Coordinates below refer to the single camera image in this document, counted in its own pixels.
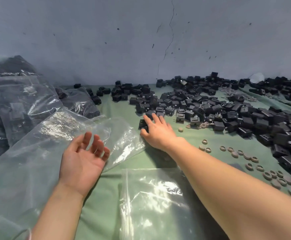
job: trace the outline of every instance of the hand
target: hand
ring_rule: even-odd
[[[148,125],[149,133],[145,129],[141,129],[141,136],[154,148],[165,151],[173,140],[177,138],[171,125],[166,123],[164,118],[159,118],[156,114],[152,114],[155,123],[152,123],[150,118],[146,115],[143,116]]]
[[[59,183],[79,192],[84,198],[97,182],[110,156],[110,150],[104,147],[98,135],[94,135],[87,150],[91,137],[92,133],[86,132],[74,138],[64,151],[60,166]]]

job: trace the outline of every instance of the finger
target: finger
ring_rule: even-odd
[[[68,146],[66,150],[76,152],[78,148],[81,146],[81,143],[83,142],[83,138],[84,138],[84,134],[73,138],[72,141],[70,142],[70,145]]]
[[[146,139],[149,136],[149,133],[147,133],[145,129],[141,129],[140,135]]]
[[[98,135],[94,135],[92,145],[90,146],[89,151],[92,153],[95,153],[98,149],[97,141],[100,140],[100,137]]]
[[[167,123],[167,127],[168,127],[170,130],[173,130],[173,129],[172,129],[172,126],[171,126],[169,123]]]
[[[107,147],[104,147],[104,154],[101,159],[103,161],[107,161],[109,157],[110,157],[110,150]]]
[[[97,150],[96,152],[94,153],[96,157],[101,157],[102,153],[103,153],[103,149],[104,149],[104,144],[103,144],[103,141],[101,140],[98,140],[97,141]]]
[[[153,124],[152,121],[151,121],[151,119],[148,116],[144,115],[143,116],[143,119],[144,119],[144,121],[146,122],[146,124],[148,126],[151,126]]]
[[[84,134],[83,142],[81,143],[81,146],[80,146],[81,149],[84,149],[84,150],[87,149],[87,146],[90,143],[91,137],[92,137],[92,133],[89,131]]]
[[[155,113],[152,114],[153,120],[156,124],[161,124],[160,119],[157,117],[157,115]]]
[[[164,119],[163,116],[159,116],[159,120],[161,121],[161,123],[162,123],[163,125],[167,125],[167,123],[165,122],[165,119]]]

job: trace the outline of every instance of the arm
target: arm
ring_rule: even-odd
[[[167,152],[231,240],[291,239],[291,197],[176,137],[163,117],[141,135]]]
[[[91,137],[87,132],[74,138],[64,151],[59,182],[32,230],[31,240],[74,239],[83,201],[110,155],[97,135],[87,150]]]

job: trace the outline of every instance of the person's right hand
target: person's right hand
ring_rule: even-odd
[[[152,114],[154,123],[146,115],[143,116],[148,125],[149,133],[141,129],[140,135],[154,148],[166,151],[167,147],[177,138],[171,125],[162,116]]]

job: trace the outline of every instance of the gray wall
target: gray wall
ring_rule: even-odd
[[[0,0],[17,54],[58,84],[291,78],[291,0]]]

